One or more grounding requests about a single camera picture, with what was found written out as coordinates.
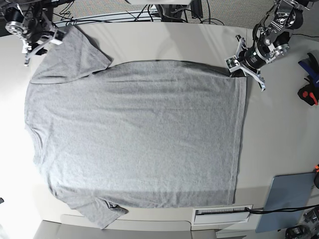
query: black cable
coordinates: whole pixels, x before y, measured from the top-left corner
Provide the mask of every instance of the black cable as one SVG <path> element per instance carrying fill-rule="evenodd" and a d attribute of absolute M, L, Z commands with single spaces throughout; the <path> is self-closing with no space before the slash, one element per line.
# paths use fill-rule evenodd
<path fill-rule="evenodd" d="M 209 19 L 209 21 L 208 21 L 208 24 L 210 24 L 211 23 L 211 15 L 210 15 L 210 6 L 209 6 L 209 2 L 208 2 L 208 0 L 206 0 L 207 1 L 207 6 L 208 6 L 208 19 Z"/>
<path fill-rule="evenodd" d="M 315 207 L 319 207 L 319 204 L 307 206 L 307 207 L 300 207 L 300 208 L 280 208 L 280 209 L 276 209 L 272 211 L 255 211 L 249 208 L 245 208 L 245 211 L 250 212 L 251 214 L 292 213 L 292 212 L 303 211 L 303 210 L 315 208 Z"/>
<path fill-rule="evenodd" d="M 165 12 L 165 8 L 163 7 L 163 5 L 160 5 L 160 7 L 162 8 L 162 15 L 166 18 L 169 18 L 169 19 L 174 19 L 174 20 L 179 20 L 179 21 L 183 21 L 183 22 L 186 22 L 188 23 L 186 20 L 184 20 L 183 18 L 175 18 L 175 17 L 171 17 L 171 16 L 167 16 L 166 15 L 166 12 Z"/>
<path fill-rule="evenodd" d="M 267 12 L 266 12 L 266 15 L 260 20 L 260 22 L 258 23 L 258 25 L 256 25 L 254 27 L 254 30 L 253 30 L 253 33 L 255 32 L 255 34 L 253 34 L 253 40 L 254 40 L 254 43 L 253 45 L 255 45 L 256 41 L 257 41 L 257 32 L 258 32 L 258 28 L 260 27 L 261 23 L 264 22 L 264 26 L 265 27 L 265 21 L 268 19 L 269 17 L 269 13 L 274 9 L 275 5 L 273 5 Z"/>
<path fill-rule="evenodd" d="M 30 10 L 30 8 L 31 8 L 31 4 L 29 5 L 29 7 L 28 7 L 28 9 L 26 10 L 26 13 L 28 13 L 29 12 L 29 10 Z"/>
<path fill-rule="evenodd" d="M 47 34 L 52 36 L 52 34 L 54 32 L 53 31 L 39 31 L 39 32 L 34 33 L 32 36 L 36 36 L 36 35 L 43 34 L 43 33 L 47 33 Z"/>
<path fill-rule="evenodd" d="M 149 7 L 148 7 L 148 13 L 149 13 L 149 15 L 150 15 L 151 21 L 154 21 L 152 15 L 151 15 L 151 12 L 150 12 L 151 6 L 152 6 L 152 5 L 149 5 Z"/>
<path fill-rule="evenodd" d="M 57 26 L 54 22 L 52 22 L 52 25 L 53 25 L 55 28 L 58 28 L 58 26 Z"/>
<path fill-rule="evenodd" d="M 192 12 L 192 13 L 200 20 L 200 23 L 203 23 L 203 21 L 200 19 L 200 17 L 198 16 L 197 13 L 195 13 L 194 11 L 189 10 L 189 9 L 185 9 L 185 11 L 190 11 L 190 12 Z"/>
<path fill-rule="evenodd" d="M 59 15 L 59 14 L 56 14 L 56 13 L 53 13 L 53 15 L 56 15 L 56 16 L 59 16 L 59 17 L 62 17 L 61 15 Z M 72 19 L 72 18 L 67 18 L 67 17 L 65 17 L 64 19 L 67 19 L 67 20 L 69 20 L 69 21 L 63 21 L 63 20 L 61 20 L 61 22 L 74 22 L 74 21 L 76 21 L 76 22 L 84 22 L 84 21 L 93 21 L 93 22 L 111 22 L 111 21 L 106 21 L 106 20 L 95 20 L 95 19 L 92 19 L 92 20 L 90 20 L 90 19 L 88 19 L 88 20 L 83 20 L 83 19 L 80 19 L 80 20 L 74 20 L 74 19 Z"/>
<path fill-rule="evenodd" d="M 186 14 L 186 11 L 185 11 L 185 10 L 184 10 L 184 16 L 185 16 L 185 20 L 186 20 L 187 23 L 188 23 L 187 14 Z"/>
<path fill-rule="evenodd" d="M 149 18 L 149 16 L 140 16 L 140 19 L 141 18 Z M 62 23 L 62 22 L 65 22 L 65 23 L 74 23 L 74 25 L 83 25 L 83 24 L 89 24 L 89 23 L 95 23 L 95 22 L 106 22 L 106 23 L 114 23 L 112 21 L 115 21 L 115 20 L 127 20 L 127 19 L 135 19 L 133 17 L 131 18 L 117 18 L 117 19 L 112 19 L 111 21 L 106 21 L 106 20 L 95 20 L 95 19 L 86 19 L 86 20 L 83 20 L 83 19 L 72 19 L 72 18 L 66 18 L 68 21 L 60 21 L 60 22 L 57 22 L 57 23 Z"/>
<path fill-rule="evenodd" d="M 137 19 L 135 19 L 134 21 L 136 21 L 136 20 L 139 19 L 140 15 L 143 13 L 143 11 L 144 11 L 144 9 L 145 9 L 146 7 L 147 7 L 147 5 L 145 5 L 145 6 L 143 7 L 142 11 L 141 11 L 140 14 L 137 16 Z"/>
<path fill-rule="evenodd" d="M 203 23 L 205 23 L 205 22 L 207 22 L 207 21 L 209 21 L 208 19 L 207 20 L 203 20 Z M 213 23 L 214 25 L 218 25 L 216 22 L 214 22 L 214 21 L 211 21 L 211 23 Z M 208 23 L 209 24 L 209 23 Z"/>
<path fill-rule="evenodd" d="M 306 34 L 301 34 L 301 33 L 296 33 L 296 34 L 293 34 L 294 36 L 306 36 L 306 37 L 311 37 L 311 38 L 318 38 L 319 36 L 309 36 L 309 35 L 306 35 Z"/>
<path fill-rule="evenodd" d="M 223 24 L 223 26 L 225 25 L 221 20 L 218 20 L 218 19 L 216 19 L 216 18 L 211 18 L 210 20 L 215 20 L 215 21 L 218 21 L 218 22 L 220 22 L 221 24 Z"/>
<path fill-rule="evenodd" d="M 99 15 L 99 17 L 103 17 L 103 16 L 117 16 L 117 15 L 125 15 L 127 14 L 126 12 L 121 12 L 121 13 L 111 13 L 111 14 L 105 14 L 105 15 Z M 93 18 L 92 16 L 86 16 L 86 17 L 82 17 L 81 19 L 89 19 L 89 18 Z"/>
<path fill-rule="evenodd" d="M 135 17 L 133 14 L 131 14 L 130 12 L 126 11 L 129 15 L 131 15 L 132 17 L 135 18 L 136 21 L 138 21 L 139 19 L 137 17 Z"/>
<path fill-rule="evenodd" d="M 65 18 L 66 15 L 68 18 L 70 17 L 72 13 L 71 11 L 69 11 L 69 9 L 72 7 L 73 4 L 74 1 L 69 2 L 69 4 L 59 13 L 62 16 L 61 20 L 63 20 L 63 18 Z"/>
<path fill-rule="evenodd" d="M 189 9 L 189 6 L 190 6 L 190 5 L 187 5 L 187 6 L 180 5 L 180 6 L 181 6 L 181 8 L 178 8 L 178 9 L 176 9 L 175 11 L 171 11 L 170 13 L 175 14 L 175 13 L 177 13 L 177 12 L 179 12 L 179 11 L 184 11 L 185 9 Z"/>

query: white table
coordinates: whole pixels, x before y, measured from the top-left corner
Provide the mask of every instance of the white table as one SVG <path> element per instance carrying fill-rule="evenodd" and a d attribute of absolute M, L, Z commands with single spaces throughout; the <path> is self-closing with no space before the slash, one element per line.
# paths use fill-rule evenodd
<path fill-rule="evenodd" d="M 246 37 L 248 46 L 252 43 L 251 30 L 205 24 L 101 23 L 80 28 L 103 52 L 114 58 L 112 65 L 169 59 L 224 68 L 224 59 L 233 55 L 237 48 L 236 34 Z M 14 36 L 6 37 L 6 41 L 8 39 L 15 42 L 14 47 L 17 47 Z M 314 51 L 319 59 L 319 42 L 294 36 L 290 45 L 291 50 L 286 57 L 262 68 L 262 76 L 266 80 L 265 92 L 261 93 L 255 81 L 248 80 L 236 205 L 263 207 L 275 175 L 311 171 L 319 163 L 319 109 L 308 106 L 297 96 L 299 88 L 306 83 L 303 78 L 307 75 L 297 63 L 306 58 L 310 51 Z M 40 59 L 33 58 L 29 70 L 34 71 Z M 19 61 L 20 65 L 23 63 L 22 56 L 14 60 Z M 1 60 L 1 64 L 8 66 L 11 62 Z M 23 86 L 16 79 L 10 81 L 8 84 L 25 92 L 26 80 Z M 21 117 L 23 114 L 19 114 L 19 123 L 23 120 Z M 21 130 L 16 132 L 17 137 L 24 134 Z M 31 147 L 29 139 L 26 140 L 27 146 Z M 32 164 L 31 156 L 32 153 L 29 153 L 28 167 Z M 77 211 L 70 210 L 66 204 L 55 199 L 38 179 L 36 183 L 33 182 L 32 191 L 32 201 L 43 220 L 61 222 L 61 215 L 80 216 Z M 316 203 L 319 203 L 318 198 L 309 202 Z M 192 208 L 128 209 L 129 213 L 119 220 L 190 221 L 192 216 Z M 232 236 L 230 233 L 254 230 L 258 220 L 259 216 L 252 216 L 246 224 L 193 227 L 192 230 L 223 229 L 218 233 L 219 237 Z"/>

